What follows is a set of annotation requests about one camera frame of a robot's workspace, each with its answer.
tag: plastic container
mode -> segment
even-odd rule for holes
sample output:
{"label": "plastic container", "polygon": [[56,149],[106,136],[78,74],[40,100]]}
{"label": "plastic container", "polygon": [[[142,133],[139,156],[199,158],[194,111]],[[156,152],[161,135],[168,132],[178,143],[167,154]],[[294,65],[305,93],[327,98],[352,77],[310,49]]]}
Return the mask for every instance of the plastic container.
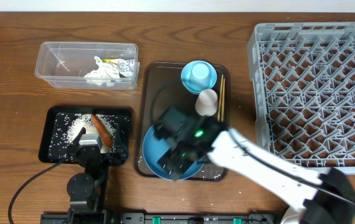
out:
{"label": "plastic container", "polygon": [[[134,60],[133,75],[126,78],[85,78],[87,73],[98,69],[95,56]],[[137,87],[138,72],[138,47],[135,44],[93,42],[44,42],[40,46],[35,69],[36,77],[54,88],[95,90],[133,90]]]}
{"label": "plastic container", "polygon": [[257,144],[355,174],[355,22],[258,24],[247,46]]}

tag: blue bowl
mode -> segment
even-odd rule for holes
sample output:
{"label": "blue bowl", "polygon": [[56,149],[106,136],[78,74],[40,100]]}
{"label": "blue bowl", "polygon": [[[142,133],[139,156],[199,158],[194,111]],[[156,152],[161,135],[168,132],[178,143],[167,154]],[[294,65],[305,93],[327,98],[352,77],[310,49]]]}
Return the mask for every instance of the blue bowl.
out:
{"label": "blue bowl", "polygon": [[204,88],[205,89],[208,89],[208,88],[212,88],[214,87],[214,85],[216,84],[216,80],[217,80],[217,74],[216,74],[216,70],[215,68],[208,62],[205,62],[205,61],[201,61],[201,60],[197,60],[197,61],[193,61],[193,62],[190,62],[188,63],[182,70],[182,75],[181,75],[181,79],[182,79],[182,82],[183,82],[183,85],[184,87],[186,87],[186,89],[192,93],[192,94],[200,94],[200,92],[202,90],[197,90],[197,89],[194,89],[191,85],[190,85],[190,81],[189,80],[189,77],[190,77],[190,74],[191,74],[191,70],[193,68],[193,66],[199,64],[199,63],[203,63],[203,64],[206,64],[209,68],[209,75],[211,76],[210,79],[209,79],[209,84],[208,84],[208,87],[207,88]]}
{"label": "blue bowl", "polygon": [[[158,141],[154,135],[154,128],[151,127],[148,129],[146,136],[143,141],[143,157],[147,166],[153,171],[158,177],[172,180],[169,174],[167,174],[163,168],[157,163],[158,160],[167,152],[170,148],[169,144],[165,141],[165,139],[161,139]],[[181,176],[179,180],[187,179],[198,171],[201,170],[203,163],[195,162],[190,168]]]}

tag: carrot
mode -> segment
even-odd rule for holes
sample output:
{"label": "carrot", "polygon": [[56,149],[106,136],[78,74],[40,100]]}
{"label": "carrot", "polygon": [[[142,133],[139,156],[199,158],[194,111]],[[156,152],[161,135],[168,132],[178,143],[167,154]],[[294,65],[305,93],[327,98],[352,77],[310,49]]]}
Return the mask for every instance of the carrot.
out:
{"label": "carrot", "polygon": [[112,147],[113,140],[111,136],[108,134],[102,122],[94,114],[91,115],[91,119],[97,129],[98,134],[100,135],[100,139],[102,140],[103,144],[107,147]]}

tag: cord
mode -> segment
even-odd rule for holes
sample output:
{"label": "cord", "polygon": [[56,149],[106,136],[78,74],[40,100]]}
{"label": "cord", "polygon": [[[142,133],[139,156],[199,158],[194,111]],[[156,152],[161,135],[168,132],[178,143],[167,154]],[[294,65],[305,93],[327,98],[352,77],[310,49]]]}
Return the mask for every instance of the cord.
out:
{"label": "cord", "polygon": [[35,176],[31,177],[29,180],[27,180],[27,182],[25,182],[16,192],[16,194],[14,194],[13,198],[10,201],[10,205],[9,205],[9,222],[10,224],[14,224],[13,222],[13,217],[11,215],[11,210],[13,208],[14,202],[17,199],[17,196],[21,193],[21,191],[24,189],[24,187],[26,187],[29,183],[31,183],[33,180],[35,180],[37,177],[41,176],[42,174],[45,174],[46,172],[56,168],[57,166],[59,166],[61,163],[65,162],[68,159],[68,157],[66,156],[64,159],[58,161],[58,163],[52,165],[51,167],[47,168],[46,170],[43,170],[41,172],[39,172],[38,174],[36,174]]}
{"label": "cord", "polygon": [[195,80],[182,80],[182,79],[177,79],[177,80],[174,80],[174,81],[171,81],[165,85],[163,85],[160,89],[158,89],[158,91],[155,93],[155,95],[153,96],[153,100],[151,102],[151,106],[150,106],[150,122],[151,122],[151,125],[153,125],[155,123],[155,119],[154,119],[154,107],[155,107],[155,103],[157,102],[157,99],[158,99],[158,96],[159,94],[164,91],[166,88],[169,88],[170,86],[173,86],[175,84],[178,84],[178,83],[182,83],[182,82],[188,82],[190,84],[198,84],[198,85],[201,85],[199,82],[195,81]]}
{"label": "cord", "polygon": [[255,221],[255,222],[258,222],[258,223],[264,223],[262,220],[257,220],[257,219],[255,219],[255,218],[247,218],[247,219],[241,219],[241,223],[246,223],[246,224],[248,224],[248,223],[250,223],[250,222],[253,222],[253,221]]}
{"label": "cord", "polygon": [[233,142],[236,143],[236,145],[238,145],[246,154],[248,154],[250,157],[252,157],[252,159],[255,159],[256,161],[258,161],[262,165],[264,165],[264,166],[266,166],[266,167],[268,167],[268,168],[270,168],[270,169],[272,169],[272,170],[274,170],[274,171],[276,171],[276,172],[278,172],[280,174],[283,174],[283,175],[285,175],[285,176],[287,176],[287,177],[289,177],[289,178],[291,178],[291,179],[293,179],[293,180],[295,180],[295,181],[297,181],[297,182],[299,182],[299,183],[301,183],[303,185],[307,185],[307,186],[312,187],[312,188],[314,188],[316,190],[322,191],[322,192],[324,192],[324,193],[326,193],[326,194],[328,194],[330,196],[333,196],[333,197],[336,197],[336,198],[342,200],[343,202],[346,202],[346,203],[348,203],[350,205],[355,206],[355,202],[354,201],[352,201],[350,199],[347,199],[347,198],[344,198],[344,197],[342,197],[342,196],[340,196],[338,194],[332,193],[329,190],[322,189],[321,187],[319,187],[318,185],[316,185],[314,183],[311,183],[311,182],[309,182],[309,181],[307,181],[307,180],[305,180],[305,179],[303,179],[301,177],[297,177],[297,176],[292,175],[292,174],[290,174],[288,172],[285,172],[284,170],[281,170],[281,169],[279,169],[279,168],[277,168],[277,167],[265,162],[264,160],[260,159],[259,157],[253,155],[250,151],[248,151],[248,149],[246,147],[241,146],[241,144],[233,136],[233,134],[232,134],[232,132],[230,130],[231,129],[228,129],[228,134],[229,134],[230,138],[233,139]]}

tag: black tray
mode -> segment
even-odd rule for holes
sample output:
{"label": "black tray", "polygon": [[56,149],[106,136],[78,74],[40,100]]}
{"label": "black tray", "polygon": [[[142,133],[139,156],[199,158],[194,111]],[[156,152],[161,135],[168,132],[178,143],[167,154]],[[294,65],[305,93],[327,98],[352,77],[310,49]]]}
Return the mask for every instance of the black tray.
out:
{"label": "black tray", "polygon": [[[135,169],[144,177],[158,177],[155,175],[149,167],[146,165],[143,159],[143,139],[147,133],[147,130],[151,126],[149,120],[149,110],[153,96],[163,85],[178,80],[181,78],[181,71],[185,66],[185,63],[170,63],[170,62],[155,62],[149,65],[146,69],[146,76],[144,78],[143,84],[143,97],[141,100],[140,108],[140,124],[138,132],[138,142],[136,144],[135,150]],[[216,91],[219,97],[220,90],[220,79],[222,74],[225,78],[225,111],[224,111],[224,121],[229,123],[229,112],[230,112],[230,73],[229,71],[221,66],[214,65],[217,72],[217,81],[215,86],[212,88]],[[182,112],[199,118],[196,110],[194,109],[194,104],[197,100],[198,95],[189,93],[182,83],[177,85],[171,85],[169,88],[165,89],[157,99],[154,106],[154,117],[157,118],[161,115],[166,108],[171,105],[177,106]],[[193,177],[188,180],[205,180],[205,181],[219,181],[227,173],[227,170],[218,167],[213,164],[204,164],[202,169]]]}
{"label": "black tray", "polygon": [[[68,146],[68,143],[62,139],[62,136],[63,133],[67,133],[73,120],[76,119],[76,114],[110,115],[107,120],[116,129],[115,136],[113,137],[115,150],[110,153],[103,153],[102,156],[111,166],[122,165],[129,156],[130,111],[84,106],[54,106],[48,110],[39,148],[39,160],[41,162],[56,163],[62,159]],[[69,158],[65,163],[77,164],[74,157]]]}

